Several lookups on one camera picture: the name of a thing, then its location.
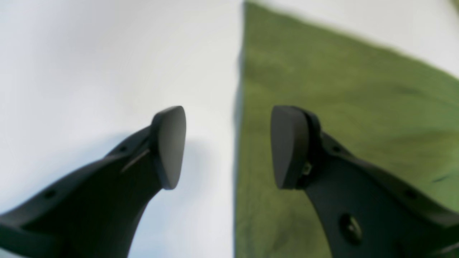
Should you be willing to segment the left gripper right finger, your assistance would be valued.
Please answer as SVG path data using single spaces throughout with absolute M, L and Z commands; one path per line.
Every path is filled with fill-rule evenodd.
M 277 187 L 305 192 L 334 258 L 458 257 L 458 214 L 355 157 L 314 113 L 274 106 L 270 139 Z

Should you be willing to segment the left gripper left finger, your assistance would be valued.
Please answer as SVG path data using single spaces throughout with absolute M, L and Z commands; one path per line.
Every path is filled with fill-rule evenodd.
M 186 115 L 173 106 L 105 157 L 57 180 L 1 215 L 1 250 L 23 258 L 126 258 L 141 217 L 174 189 Z

